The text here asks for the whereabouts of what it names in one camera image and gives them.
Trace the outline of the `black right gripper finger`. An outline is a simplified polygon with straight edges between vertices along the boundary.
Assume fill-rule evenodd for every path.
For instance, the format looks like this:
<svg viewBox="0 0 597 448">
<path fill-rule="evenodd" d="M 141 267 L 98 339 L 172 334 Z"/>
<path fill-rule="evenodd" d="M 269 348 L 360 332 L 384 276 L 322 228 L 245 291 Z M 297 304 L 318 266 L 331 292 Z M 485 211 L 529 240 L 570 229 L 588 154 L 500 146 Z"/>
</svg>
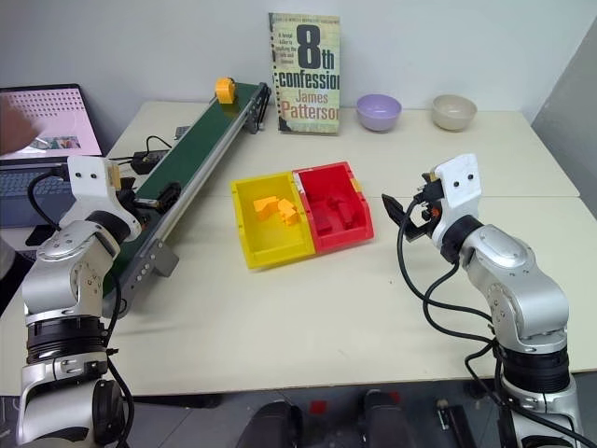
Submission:
<svg viewBox="0 0 597 448">
<path fill-rule="evenodd" d="M 403 225 L 406 219 L 406 213 L 403 205 L 394 197 L 383 193 L 382 203 L 388 217 L 396 224 Z"/>
<path fill-rule="evenodd" d="M 406 229 L 404 230 L 405 238 L 409 243 L 423 236 L 430 237 L 431 234 L 432 230 L 430 229 L 430 222 L 427 222 L 421 226 L 417 226 L 414 223 L 409 223 L 406 225 Z"/>
</svg>

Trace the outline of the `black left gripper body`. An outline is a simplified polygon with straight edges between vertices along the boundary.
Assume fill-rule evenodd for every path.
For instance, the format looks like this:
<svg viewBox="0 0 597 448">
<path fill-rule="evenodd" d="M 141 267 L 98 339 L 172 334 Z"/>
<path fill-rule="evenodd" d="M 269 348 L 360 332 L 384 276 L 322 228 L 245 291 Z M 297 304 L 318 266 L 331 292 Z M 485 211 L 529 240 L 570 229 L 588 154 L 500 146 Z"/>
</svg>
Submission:
<svg viewBox="0 0 597 448">
<path fill-rule="evenodd" d="M 131 213 L 141 225 L 146 225 L 150 216 L 143 214 L 135 205 L 136 194 L 133 190 L 134 178 L 121 178 L 120 189 L 116 192 L 119 203 Z"/>
</svg>

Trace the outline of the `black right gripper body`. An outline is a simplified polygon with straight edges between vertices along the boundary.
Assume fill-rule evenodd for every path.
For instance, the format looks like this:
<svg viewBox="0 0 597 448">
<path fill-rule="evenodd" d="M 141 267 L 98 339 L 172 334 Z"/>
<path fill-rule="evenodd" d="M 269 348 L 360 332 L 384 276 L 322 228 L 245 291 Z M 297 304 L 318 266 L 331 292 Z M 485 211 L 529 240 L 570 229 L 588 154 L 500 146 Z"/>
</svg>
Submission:
<svg viewBox="0 0 597 448">
<path fill-rule="evenodd" d="M 423 207 L 423 224 L 416 227 L 418 233 L 432 233 L 441 219 L 442 205 L 440 200 L 444 198 L 444 191 L 441 180 L 433 173 L 423 173 L 424 185 L 413 197 L 418 205 Z"/>
</svg>

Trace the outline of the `person's bare hand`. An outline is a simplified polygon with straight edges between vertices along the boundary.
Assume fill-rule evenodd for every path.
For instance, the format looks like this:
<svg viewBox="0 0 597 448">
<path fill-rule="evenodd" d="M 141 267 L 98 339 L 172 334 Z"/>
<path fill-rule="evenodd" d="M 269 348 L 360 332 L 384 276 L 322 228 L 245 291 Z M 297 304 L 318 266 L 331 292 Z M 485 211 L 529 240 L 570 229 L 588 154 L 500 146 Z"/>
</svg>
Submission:
<svg viewBox="0 0 597 448">
<path fill-rule="evenodd" d="M 14 153 L 30 145 L 40 134 L 39 128 L 25 114 L 1 98 L 1 155 Z"/>
</svg>

